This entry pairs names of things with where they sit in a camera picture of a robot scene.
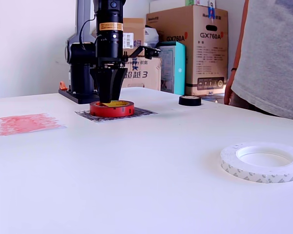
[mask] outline red tape roll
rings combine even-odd
[[[126,117],[132,116],[135,111],[134,103],[131,101],[111,101],[111,103],[100,103],[99,101],[90,104],[90,114],[98,117]]]

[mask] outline white table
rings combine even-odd
[[[67,126],[0,137],[0,234],[293,234],[293,182],[244,181],[218,163],[238,142],[293,146],[292,120],[142,88],[122,99],[160,114],[96,124],[59,94],[0,99],[0,117]]]

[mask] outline black electrical tape roll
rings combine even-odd
[[[182,96],[179,98],[179,105],[183,106],[201,106],[202,99],[195,96]]]

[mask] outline teal box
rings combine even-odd
[[[186,84],[186,47],[175,41],[161,42],[161,91],[184,95]]]

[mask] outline white tape roll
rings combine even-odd
[[[249,154],[272,154],[286,158],[284,167],[261,167],[243,162]],[[235,177],[259,183],[284,183],[293,181],[293,147],[274,143],[243,143],[225,148],[221,152],[221,167]]]

